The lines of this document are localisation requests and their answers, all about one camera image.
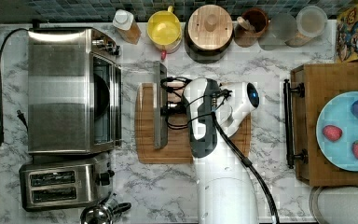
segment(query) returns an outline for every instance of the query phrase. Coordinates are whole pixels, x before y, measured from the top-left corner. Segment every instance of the blue plate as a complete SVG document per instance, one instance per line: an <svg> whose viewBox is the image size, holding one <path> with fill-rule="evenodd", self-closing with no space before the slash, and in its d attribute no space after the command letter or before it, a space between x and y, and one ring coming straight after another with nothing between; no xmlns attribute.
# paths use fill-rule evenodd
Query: blue plate
<svg viewBox="0 0 358 224"><path fill-rule="evenodd" d="M316 124L316 138L325 157L335 166L358 172L358 160L351 146L358 140L358 119L351 112L351 105L358 100L358 91L350 91L336 96L324 106ZM342 130L336 142L329 141L323 134L326 125L334 125Z"/></svg>

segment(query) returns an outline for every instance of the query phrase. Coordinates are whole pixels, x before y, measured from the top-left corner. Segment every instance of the wooden tray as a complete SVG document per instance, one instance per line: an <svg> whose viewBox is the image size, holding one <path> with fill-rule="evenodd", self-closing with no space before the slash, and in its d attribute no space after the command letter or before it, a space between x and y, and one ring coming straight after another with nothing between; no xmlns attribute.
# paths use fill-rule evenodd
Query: wooden tray
<svg viewBox="0 0 358 224"><path fill-rule="evenodd" d="M174 94L168 100L178 102ZM188 129L168 129L168 144L164 148L154 149L153 84L144 83L138 89L135 106L135 140L138 159L141 163L191 163L193 161ZM170 117L170 123L186 123L186 115ZM251 119L247 116L237 133L231 137L233 143L245 155L249 155L251 142Z"/></svg>
<svg viewBox="0 0 358 224"><path fill-rule="evenodd" d="M322 153L316 123L334 97L358 91L358 63L306 64L291 72L291 87L304 83L305 97L292 94L295 153L306 149L309 162L296 161L296 177L311 186L358 185L358 172L336 167Z"/></svg>

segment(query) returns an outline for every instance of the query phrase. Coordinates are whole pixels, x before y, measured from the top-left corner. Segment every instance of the tray handle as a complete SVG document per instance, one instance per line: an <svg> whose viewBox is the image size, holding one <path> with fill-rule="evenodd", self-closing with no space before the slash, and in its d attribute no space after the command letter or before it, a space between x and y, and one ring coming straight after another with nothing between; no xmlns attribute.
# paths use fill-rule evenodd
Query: tray handle
<svg viewBox="0 0 358 224"><path fill-rule="evenodd" d="M293 147L293 115L292 115L292 93L297 93L300 98L305 96L304 83L299 83L297 87L290 88L289 79L285 79L283 83L283 97L284 97L284 126L286 130L286 160L289 169L293 169L295 160L301 160L308 163L308 152L302 149L301 153L295 155Z"/></svg>

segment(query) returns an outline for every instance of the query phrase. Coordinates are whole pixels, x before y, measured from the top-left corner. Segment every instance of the toaster lever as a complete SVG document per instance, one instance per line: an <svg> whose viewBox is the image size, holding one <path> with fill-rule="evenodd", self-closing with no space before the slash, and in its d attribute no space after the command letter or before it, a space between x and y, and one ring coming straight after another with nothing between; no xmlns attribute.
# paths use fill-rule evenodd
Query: toaster lever
<svg viewBox="0 0 358 224"><path fill-rule="evenodd" d="M106 173L99 174L95 181L97 182L98 185L101 186L110 185L110 177L114 175L115 175L114 171L108 170Z"/></svg>

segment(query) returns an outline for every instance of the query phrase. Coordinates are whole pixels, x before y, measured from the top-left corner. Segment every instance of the power cord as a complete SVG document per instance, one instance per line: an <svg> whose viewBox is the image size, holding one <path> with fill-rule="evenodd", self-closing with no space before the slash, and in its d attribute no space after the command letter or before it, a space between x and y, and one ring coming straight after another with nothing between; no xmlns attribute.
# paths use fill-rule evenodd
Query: power cord
<svg viewBox="0 0 358 224"><path fill-rule="evenodd" d="M184 85L181 87L170 87L165 83L173 82L173 81L180 81L183 82ZM167 93L173 93L177 97L182 98L181 95L179 95L176 91L182 90L186 87L188 83L190 83L192 79L186 78L186 77L166 77L163 78L160 81L160 87L165 90ZM164 106L163 114L165 115L165 122L167 123L167 127L172 130L183 130L187 128L187 124L172 124L169 122L170 116L174 114L185 114L186 108L183 106L181 102L167 102L167 104Z"/></svg>
<svg viewBox="0 0 358 224"><path fill-rule="evenodd" d="M17 118L19 118L22 121L22 123L25 125L25 128L27 129L27 132L28 132L27 120L25 120L25 116L20 110L17 111Z"/></svg>
<svg viewBox="0 0 358 224"><path fill-rule="evenodd" d="M2 43L2 47L0 48L0 146L2 146L2 144L5 141L5 133L4 133L4 107L3 107L3 97L2 97L2 71L1 71L1 61L2 61L2 53L4 51L4 47L5 44L8 40L8 38L13 35L14 33L18 32L18 31L28 31L27 29L24 28L19 28L16 30L11 31L4 39L4 42Z"/></svg>

